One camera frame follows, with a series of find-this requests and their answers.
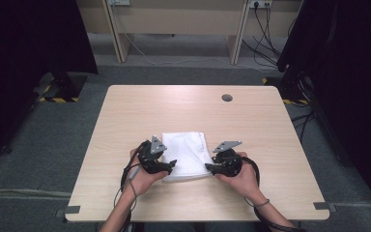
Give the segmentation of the person's left hand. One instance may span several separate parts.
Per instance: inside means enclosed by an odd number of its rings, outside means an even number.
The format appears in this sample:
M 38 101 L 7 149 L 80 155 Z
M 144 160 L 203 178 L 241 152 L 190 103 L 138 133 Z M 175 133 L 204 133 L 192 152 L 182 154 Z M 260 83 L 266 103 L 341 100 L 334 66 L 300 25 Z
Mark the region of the person's left hand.
M 149 174 L 144 170 L 138 157 L 134 157 L 132 165 L 137 165 L 138 171 L 132 179 L 128 180 L 128 183 L 124 187 L 124 193 L 128 193 L 134 198 L 147 192 L 153 183 L 168 175 L 167 171 Z

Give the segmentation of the person's right hand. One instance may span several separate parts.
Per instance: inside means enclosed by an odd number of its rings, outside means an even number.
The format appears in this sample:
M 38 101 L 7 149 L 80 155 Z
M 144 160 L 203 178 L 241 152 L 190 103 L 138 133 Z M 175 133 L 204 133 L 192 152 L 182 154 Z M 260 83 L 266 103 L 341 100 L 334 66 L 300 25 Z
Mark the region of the person's right hand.
M 267 200 L 266 196 L 259 189 L 253 166 L 245 160 L 237 176 L 226 177 L 222 174 L 216 174 L 215 177 L 220 182 L 229 185 L 239 195 L 249 200 L 253 206 L 264 203 Z

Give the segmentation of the white wall socket with plugs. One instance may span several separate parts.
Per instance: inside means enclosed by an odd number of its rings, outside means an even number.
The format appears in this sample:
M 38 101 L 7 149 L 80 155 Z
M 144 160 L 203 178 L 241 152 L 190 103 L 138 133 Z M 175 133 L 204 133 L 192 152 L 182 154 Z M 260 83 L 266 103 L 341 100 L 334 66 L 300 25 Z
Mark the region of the white wall socket with plugs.
M 268 9 L 271 4 L 272 0 L 250 0 L 249 7 L 251 9 Z

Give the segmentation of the beige wooden desk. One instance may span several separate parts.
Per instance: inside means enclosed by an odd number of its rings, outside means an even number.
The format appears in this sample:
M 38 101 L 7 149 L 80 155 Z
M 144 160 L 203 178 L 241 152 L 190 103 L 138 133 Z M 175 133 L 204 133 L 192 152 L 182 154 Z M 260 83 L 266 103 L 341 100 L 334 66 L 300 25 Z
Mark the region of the beige wooden desk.
M 272 0 L 268 9 L 251 9 L 250 0 L 76 0 L 86 31 L 112 36 L 117 61 L 127 61 L 136 34 L 223 36 L 230 62 L 239 59 L 243 37 L 259 35 L 254 18 L 271 15 L 271 35 L 284 37 L 304 0 Z

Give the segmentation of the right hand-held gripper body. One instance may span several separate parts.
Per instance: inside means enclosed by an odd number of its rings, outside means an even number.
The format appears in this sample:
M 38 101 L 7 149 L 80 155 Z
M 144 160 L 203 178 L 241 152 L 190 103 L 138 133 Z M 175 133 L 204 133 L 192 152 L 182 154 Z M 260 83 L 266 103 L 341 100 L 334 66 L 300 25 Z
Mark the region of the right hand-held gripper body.
M 220 162 L 214 162 L 214 165 L 220 167 L 218 174 L 226 177 L 237 176 L 242 169 L 242 159 L 233 150 L 234 147 L 240 145 L 240 141 L 223 141 L 214 148 L 215 157 L 220 158 Z

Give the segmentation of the black curtain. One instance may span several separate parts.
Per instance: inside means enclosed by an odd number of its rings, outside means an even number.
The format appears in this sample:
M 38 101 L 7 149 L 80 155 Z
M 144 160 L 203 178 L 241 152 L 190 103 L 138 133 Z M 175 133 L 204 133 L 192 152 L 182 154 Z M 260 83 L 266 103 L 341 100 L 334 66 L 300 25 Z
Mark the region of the black curtain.
M 302 0 L 277 67 L 371 189 L 371 0 Z
M 51 73 L 96 73 L 76 0 L 0 0 L 0 151 Z

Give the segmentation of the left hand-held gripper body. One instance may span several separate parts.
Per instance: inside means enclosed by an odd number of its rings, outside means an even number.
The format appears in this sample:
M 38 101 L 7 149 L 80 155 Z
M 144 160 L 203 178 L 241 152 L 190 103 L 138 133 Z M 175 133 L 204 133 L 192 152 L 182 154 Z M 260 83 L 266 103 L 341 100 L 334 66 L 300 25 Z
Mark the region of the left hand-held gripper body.
M 155 135 L 151 140 L 144 141 L 138 152 L 138 159 L 144 170 L 149 174 L 166 171 L 166 164 L 159 161 L 165 150 L 166 146 Z

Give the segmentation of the white tank top black trim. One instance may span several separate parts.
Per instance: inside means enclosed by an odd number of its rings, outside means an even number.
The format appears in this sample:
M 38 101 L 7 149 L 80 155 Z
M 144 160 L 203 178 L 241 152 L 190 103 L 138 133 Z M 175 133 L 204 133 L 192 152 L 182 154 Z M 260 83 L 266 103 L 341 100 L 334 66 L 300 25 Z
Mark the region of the white tank top black trim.
M 176 160 L 172 172 L 163 178 L 164 182 L 182 182 L 211 175 L 205 164 L 212 164 L 203 132 L 170 132 L 162 135 L 162 143 L 167 147 L 162 160 Z

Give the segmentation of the black metal stand base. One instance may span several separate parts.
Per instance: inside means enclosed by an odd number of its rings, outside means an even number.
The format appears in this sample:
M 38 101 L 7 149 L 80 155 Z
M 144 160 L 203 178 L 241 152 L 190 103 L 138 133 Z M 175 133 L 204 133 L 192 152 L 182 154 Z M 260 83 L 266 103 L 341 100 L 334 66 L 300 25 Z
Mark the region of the black metal stand base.
M 262 81 L 265 86 L 275 87 L 281 98 L 285 101 L 304 101 L 310 103 L 315 100 L 313 84 L 303 73 L 300 73 L 293 79 L 290 79 L 285 75 L 282 77 L 266 76 Z
M 84 74 L 67 73 L 60 78 L 50 72 L 39 81 L 35 92 L 39 102 L 78 102 L 81 90 L 86 82 Z

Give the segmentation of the person's legs dark trousers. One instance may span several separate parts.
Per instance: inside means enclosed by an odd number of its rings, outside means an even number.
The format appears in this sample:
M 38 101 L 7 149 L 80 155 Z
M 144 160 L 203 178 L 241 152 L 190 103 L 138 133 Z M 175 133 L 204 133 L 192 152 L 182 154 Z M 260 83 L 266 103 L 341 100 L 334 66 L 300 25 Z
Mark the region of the person's legs dark trousers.
M 258 232 L 254 222 L 146 222 L 143 232 Z

